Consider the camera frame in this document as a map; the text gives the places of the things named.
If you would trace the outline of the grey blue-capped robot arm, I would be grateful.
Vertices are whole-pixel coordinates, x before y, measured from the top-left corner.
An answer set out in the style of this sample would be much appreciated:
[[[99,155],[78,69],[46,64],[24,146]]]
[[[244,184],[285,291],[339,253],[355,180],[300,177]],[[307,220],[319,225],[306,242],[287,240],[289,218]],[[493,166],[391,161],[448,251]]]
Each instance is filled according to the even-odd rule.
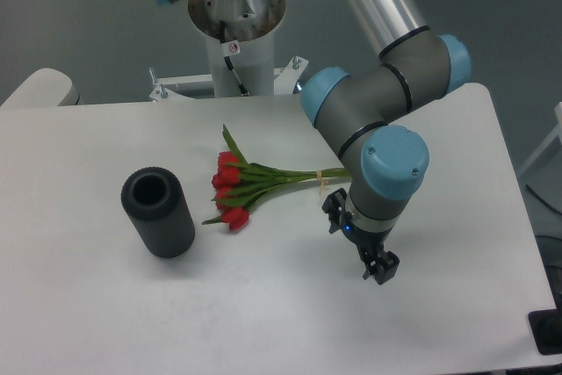
[[[155,0],[173,4],[181,0]],[[272,35],[285,0],[186,0],[191,22],[205,36],[216,97],[270,96],[280,90]],[[423,139],[397,120],[460,88],[472,64],[465,45],[431,32],[412,0],[349,0],[378,55],[359,78],[323,69],[304,85],[300,101],[350,173],[349,189],[328,196],[332,231],[357,246],[365,276],[383,284],[399,266],[384,243],[429,166]]]

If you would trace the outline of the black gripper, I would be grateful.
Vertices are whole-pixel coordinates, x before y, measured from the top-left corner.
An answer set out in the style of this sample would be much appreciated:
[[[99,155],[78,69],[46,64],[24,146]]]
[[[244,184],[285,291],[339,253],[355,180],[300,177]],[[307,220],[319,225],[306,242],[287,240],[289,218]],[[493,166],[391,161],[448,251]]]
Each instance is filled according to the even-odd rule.
[[[365,271],[363,280],[373,278],[378,285],[392,279],[400,265],[400,259],[392,252],[384,250],[386,221],[363,215],[347,192],[340,188],[330,193],[321,206],[328,216],[330,234],[342,229],[344,235],[358,249]]]

